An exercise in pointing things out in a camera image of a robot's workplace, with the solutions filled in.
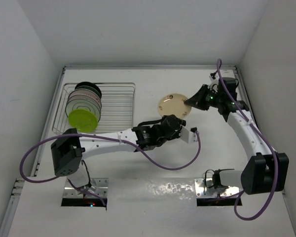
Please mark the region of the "beige round plate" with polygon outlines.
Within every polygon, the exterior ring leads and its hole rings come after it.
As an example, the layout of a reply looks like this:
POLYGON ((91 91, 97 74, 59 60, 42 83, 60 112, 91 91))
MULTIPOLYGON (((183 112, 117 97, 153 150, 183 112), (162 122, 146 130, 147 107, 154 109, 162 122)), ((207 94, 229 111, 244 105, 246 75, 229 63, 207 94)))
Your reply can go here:
POLYGON ((184 119, 191 112, 191 106, 185 104, 187 99, 185 95, 171 93, 160 99, 157 111, 160 116, 175 115, 179 119, 184 119))

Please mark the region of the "white plate teal cloud design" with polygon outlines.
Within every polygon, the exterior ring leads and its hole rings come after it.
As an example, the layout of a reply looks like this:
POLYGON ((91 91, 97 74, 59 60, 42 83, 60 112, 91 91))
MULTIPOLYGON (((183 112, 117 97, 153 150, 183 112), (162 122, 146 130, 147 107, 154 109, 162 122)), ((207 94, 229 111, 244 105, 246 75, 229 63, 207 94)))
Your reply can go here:
POLYGON ((97 102, 91 102, 85 99, 73 99, 68 101, 65 108, 66 115, 69 116, 74 110, 86 110, 95 115, 97 120, 101 118, 101 109, 97 102))

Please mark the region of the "lime green plate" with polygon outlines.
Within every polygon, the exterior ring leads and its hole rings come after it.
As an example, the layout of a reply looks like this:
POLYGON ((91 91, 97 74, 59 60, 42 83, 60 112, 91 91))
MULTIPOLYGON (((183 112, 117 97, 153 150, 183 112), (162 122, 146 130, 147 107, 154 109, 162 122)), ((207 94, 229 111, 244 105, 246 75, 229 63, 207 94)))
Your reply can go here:
POLYGON ((68 115, 69 124, 81 132, 92 132, 96 130, 98 121, 96 116, 87 110, 73 110, 68 115))

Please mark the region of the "white plate red characters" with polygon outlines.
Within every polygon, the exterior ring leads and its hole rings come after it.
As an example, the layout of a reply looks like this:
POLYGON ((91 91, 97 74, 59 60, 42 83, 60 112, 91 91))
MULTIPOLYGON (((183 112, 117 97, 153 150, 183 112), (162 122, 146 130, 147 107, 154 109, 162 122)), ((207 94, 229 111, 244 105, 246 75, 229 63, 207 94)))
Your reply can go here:
POLYGON ((77 96, 86 96, 86 97, 89 97, 89 98, 92 98, 93 100, 95 100, 100 106, 102 106, 102 102, 101 102, 101 99, 98 95, 92 93, 92 92, 72 92, 69 94, 68 96, 68 99, 71 99, 71 98, 74 98, 74 97, 77 97, 77 96))

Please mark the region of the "teal blue patterned plate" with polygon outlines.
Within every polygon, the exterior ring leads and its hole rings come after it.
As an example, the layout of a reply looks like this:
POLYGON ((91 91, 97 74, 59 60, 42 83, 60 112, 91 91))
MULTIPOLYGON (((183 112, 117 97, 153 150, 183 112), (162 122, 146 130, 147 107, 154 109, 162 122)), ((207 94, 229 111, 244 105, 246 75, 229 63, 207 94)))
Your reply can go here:
POLYGON ((97 94, 100 98, 102 97, 102 92, 100 88, 95 84, 85 84, 85 83, 79 83, 76 85, 75 89, 87 89, 92 91, 93 93, 97 94))

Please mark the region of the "white plate orange sunburst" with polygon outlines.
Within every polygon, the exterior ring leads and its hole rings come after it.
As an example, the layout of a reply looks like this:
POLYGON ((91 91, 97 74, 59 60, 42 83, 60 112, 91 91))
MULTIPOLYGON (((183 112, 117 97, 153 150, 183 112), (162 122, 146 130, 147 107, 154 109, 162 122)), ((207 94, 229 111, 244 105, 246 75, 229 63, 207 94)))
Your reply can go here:
POLYGON ((90 97, 97 96, 99 99, 102 98, 98 92, 93 92, 93 91, 88 90, 88 89, 75 89, 70 93, 69 97, 74 96, 74 95, 78 95, 78 94, 84 94, 84 95, 87 95, 87 96, 90 96, 90 97))

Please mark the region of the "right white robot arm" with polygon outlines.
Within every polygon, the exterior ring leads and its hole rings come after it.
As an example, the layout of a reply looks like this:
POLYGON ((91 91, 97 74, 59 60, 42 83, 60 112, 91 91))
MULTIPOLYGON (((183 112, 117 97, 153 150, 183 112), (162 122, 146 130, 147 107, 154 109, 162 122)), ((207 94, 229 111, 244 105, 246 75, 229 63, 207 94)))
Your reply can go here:
POLYGON ((259 130, 251 121, 249 107, 244 101, 237 100, 238 84, 239 81, 233 78, 223 78, 211 85, 204 84, 185 104, 203 111, 216 108, 234 130, 248 157, 240 178, 246 194, 270 192, 275 174, 278 175, 275 191, 281 192, 285 186, 289 158, 285 153, 271 150, 258 135, 259 130))

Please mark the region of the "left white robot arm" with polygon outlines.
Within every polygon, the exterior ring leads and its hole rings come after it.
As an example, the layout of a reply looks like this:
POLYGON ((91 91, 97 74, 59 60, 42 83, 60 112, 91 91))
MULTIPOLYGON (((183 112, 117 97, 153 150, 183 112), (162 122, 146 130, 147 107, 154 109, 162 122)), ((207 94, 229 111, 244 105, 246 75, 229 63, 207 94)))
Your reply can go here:
POLYGON ((163 116, 154 122, 142 122, 124 131, 100 135, 78 133, 70 128, 56 136, 51 153, 56 177, 67 177, 77 188, 89 184, 82 160, 115 152, 142 152, 179 139, 186 121, 175 115, 163 116))

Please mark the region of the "black plate white squiggle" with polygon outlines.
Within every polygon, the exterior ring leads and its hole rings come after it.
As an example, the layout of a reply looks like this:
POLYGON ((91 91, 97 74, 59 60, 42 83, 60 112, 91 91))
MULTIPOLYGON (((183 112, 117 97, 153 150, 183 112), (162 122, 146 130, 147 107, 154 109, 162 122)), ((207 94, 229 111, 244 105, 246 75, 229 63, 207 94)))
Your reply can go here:
POLYGON ((75 89, 78 89, 78 88, 80 88, 82 86, 90 87, 90 88, 92 88, 91 89, 92 91, 94 91, 94 92, 96 91, 100 95, 100 97, 102 96, 102 92, 101 92, 100 88, 96 84, 88 82, 88 81, 83 81, 83 82, 78 83, 75 86, 75 89))

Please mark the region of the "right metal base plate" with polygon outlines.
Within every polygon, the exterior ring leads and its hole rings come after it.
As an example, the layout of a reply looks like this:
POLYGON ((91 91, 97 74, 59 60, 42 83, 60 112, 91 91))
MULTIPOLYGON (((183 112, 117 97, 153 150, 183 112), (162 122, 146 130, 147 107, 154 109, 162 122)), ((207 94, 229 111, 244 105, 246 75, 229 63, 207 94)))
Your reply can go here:
POLYGON ((234 196, 240 192, 238 187, 226 186, 222 188, 214 188, 212 178, 196 178, 194 179, 195 193, 197 198, 226 198, 234 196))

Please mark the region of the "metal base plate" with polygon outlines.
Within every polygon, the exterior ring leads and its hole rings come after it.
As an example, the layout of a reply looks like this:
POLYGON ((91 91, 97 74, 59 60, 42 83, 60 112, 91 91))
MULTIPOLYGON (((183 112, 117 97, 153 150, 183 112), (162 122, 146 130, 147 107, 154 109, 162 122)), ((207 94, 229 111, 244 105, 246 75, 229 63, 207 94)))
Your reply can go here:
MULTIPOLYGON (((89 193, 94 195, 98 195, 101 198, 107 198, 108 195, 108 184, 109 181, 106 178, 91 178, 91 187, 81 188, 82 190, 86 190, 89 193)), ((83 193, 74 189, 69 181, 65 182, 64 191, 63 191, 63 198, 83 198, 83 193)))
POLYGON ((234 196, 240 192, 238 187, 226 186, 222 188, 214 188, 212 178, 196 178, 194 179, 195 193, 197 198, 226 198, 234 196))

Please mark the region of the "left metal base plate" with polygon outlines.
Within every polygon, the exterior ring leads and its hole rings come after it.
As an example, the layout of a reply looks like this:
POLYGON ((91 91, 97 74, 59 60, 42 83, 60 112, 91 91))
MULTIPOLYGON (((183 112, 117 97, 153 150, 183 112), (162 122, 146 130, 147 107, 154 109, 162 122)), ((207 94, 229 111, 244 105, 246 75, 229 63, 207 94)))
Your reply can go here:
MULTIPOLYGON (((91 178, 91 187, 81 188, 82 190, 86 190, 89 193, 94 195, 98 195, 101 198, 107 198, 108 195, 108 184, 109 181, 106 178, 91 178)), ((83 198, 83 193, 74 189, 69 181, 65 182, 64 191, 63 191, 63 198, 83 198)))

